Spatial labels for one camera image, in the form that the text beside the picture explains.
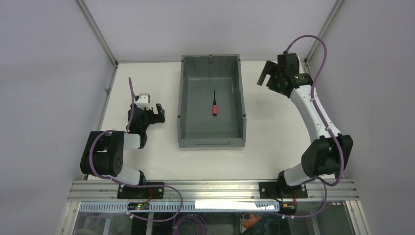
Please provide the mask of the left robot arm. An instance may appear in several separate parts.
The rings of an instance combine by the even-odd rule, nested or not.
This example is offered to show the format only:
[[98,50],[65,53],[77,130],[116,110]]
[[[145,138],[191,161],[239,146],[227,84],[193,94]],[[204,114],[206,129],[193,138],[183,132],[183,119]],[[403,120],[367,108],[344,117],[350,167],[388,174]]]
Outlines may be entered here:
[[143,149],[148,140],[148,127],[165,122],[165,110],[160,103],[156,109],[154,113],[153,108],[135,104],[128,111],[127,131],[90,132],[80,162],[82,173],[113,180],[122,186],[147,185],[144,173],[125,165],[123,156],[125,150]]

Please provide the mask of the red handled screwdriver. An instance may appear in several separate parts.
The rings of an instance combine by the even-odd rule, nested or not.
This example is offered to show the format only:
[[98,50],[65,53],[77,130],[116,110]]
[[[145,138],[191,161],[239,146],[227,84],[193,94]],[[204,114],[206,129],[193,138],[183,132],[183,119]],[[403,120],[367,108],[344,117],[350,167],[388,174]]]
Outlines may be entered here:
[[213,95],[213,106],[212,106],[212,115],[213,116],[217,116],[217,102],[216,102],[216,91],[214,91],[214,95]]

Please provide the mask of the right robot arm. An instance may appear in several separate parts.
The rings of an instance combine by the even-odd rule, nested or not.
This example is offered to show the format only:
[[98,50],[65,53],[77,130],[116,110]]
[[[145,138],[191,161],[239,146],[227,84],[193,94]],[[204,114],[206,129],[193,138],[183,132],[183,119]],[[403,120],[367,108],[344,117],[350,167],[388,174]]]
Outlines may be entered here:
[[276,193],[287,195],[322,175],[335,175],[334,186],[341,181],[353,140],[343,135],[332,123],[318,99],[315,80],[300,71],[295,53],[283,53],[277,61],[266,61],[257,84],[289,98],[300,113],[307,128],[310,146],[296,166],[279,173]]

